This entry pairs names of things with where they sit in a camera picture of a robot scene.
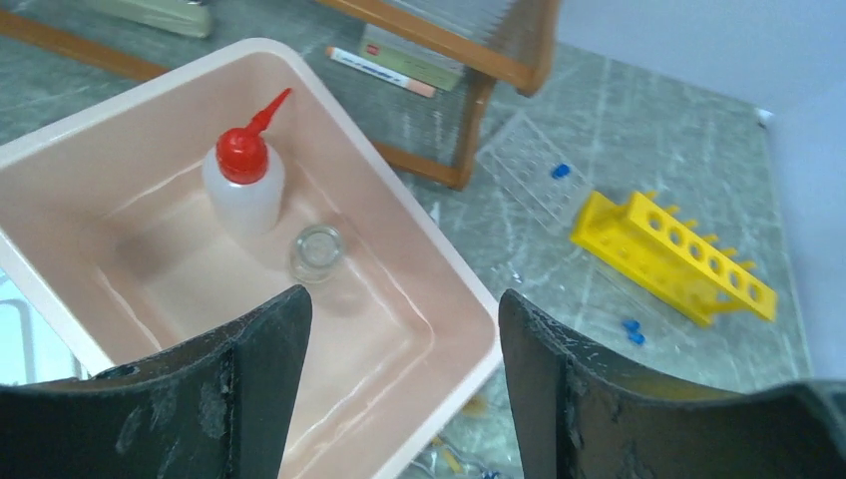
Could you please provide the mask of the small glass jar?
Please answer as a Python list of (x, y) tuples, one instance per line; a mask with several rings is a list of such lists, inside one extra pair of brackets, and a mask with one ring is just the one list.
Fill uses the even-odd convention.
[(302, 230), (291, 244), (289, 268), (301, 283), (329, 280), (343, 263), (346, 247), (339, 229), (328, 224)]

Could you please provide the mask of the red cap squeeze bottle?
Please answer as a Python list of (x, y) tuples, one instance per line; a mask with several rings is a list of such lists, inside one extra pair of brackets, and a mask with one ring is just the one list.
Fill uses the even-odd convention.
[(279, 220), (285, 166), (262, 134), (291, 92), (284, 89), (247, 125), (222, 133), (204, 157), (202, 179), (212, 209), (239, 236), (265, 234)]

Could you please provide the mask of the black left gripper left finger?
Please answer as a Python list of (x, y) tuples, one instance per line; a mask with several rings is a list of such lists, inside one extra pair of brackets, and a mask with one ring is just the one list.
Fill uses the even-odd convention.
[(296, 285), (87, 379), (1, 390), (5, 478), (274, 478), (312, 325)]

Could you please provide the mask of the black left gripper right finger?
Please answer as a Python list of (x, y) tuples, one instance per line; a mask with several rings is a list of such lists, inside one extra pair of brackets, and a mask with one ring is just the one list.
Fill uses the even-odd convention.
[(528, 478), (841, 478), (845, 385), (750, 394), (646, 367), (505, 291), (498, 321)]

